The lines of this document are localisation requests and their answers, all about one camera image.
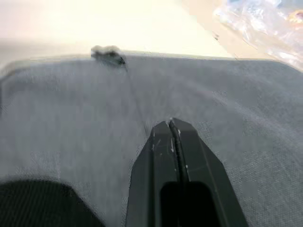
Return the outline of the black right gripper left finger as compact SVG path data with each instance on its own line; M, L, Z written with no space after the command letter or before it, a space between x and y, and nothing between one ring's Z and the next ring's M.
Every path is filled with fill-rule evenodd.
M127 227L162 225L161 190L178 181L174 138L165 121L155 125L135 160L129 186Z

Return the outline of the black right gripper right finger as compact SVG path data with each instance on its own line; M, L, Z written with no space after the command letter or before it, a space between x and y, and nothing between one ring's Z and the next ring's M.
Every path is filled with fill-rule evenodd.
M246 227L223 164L189 123L173 118L180 170L180 223L183 227Z

